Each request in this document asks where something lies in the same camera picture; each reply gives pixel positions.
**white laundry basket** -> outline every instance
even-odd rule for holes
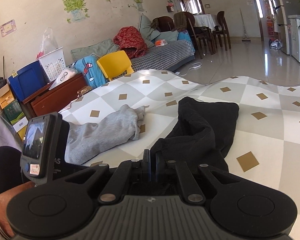
[[[49,81],[54,81],[61,71],[66,68],[65,58],[63,56],[63,47],[39,57],[39,62]]]

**small display screen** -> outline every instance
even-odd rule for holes
[[[40,158],[45,124],[45,121],[29,124],[23,144],[22,155],[32,159]]]

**red floral blanket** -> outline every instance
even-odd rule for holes
[[[148,50],[140,32],[133,26],[121,28],[113,42],[127,53],[129,59],[141,57]]]

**checkered mat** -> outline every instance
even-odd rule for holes
[[[279,87],[244,76],[199,85],[169,71],[141,70],[89,92],[61,114],[68,122],[84,124],[100,122],[124,104],[146,106],[139,140],[85,164],[103,161],[117,167],[122,161],[141,159],[144,149],[171,132],[178,101],[186,96],[239,105],[234,143],[226,157],[229,171],[289,195],[298,207],[290,236],[300,240],[300,86]]]

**green box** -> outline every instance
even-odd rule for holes
[[[14,100],[10,104],[8,104],[3,109],[3,112],[12,125],[15,125],[17,122],[19,122],[22,118],[25,117],[25,114],[23,113],[17,100]]]

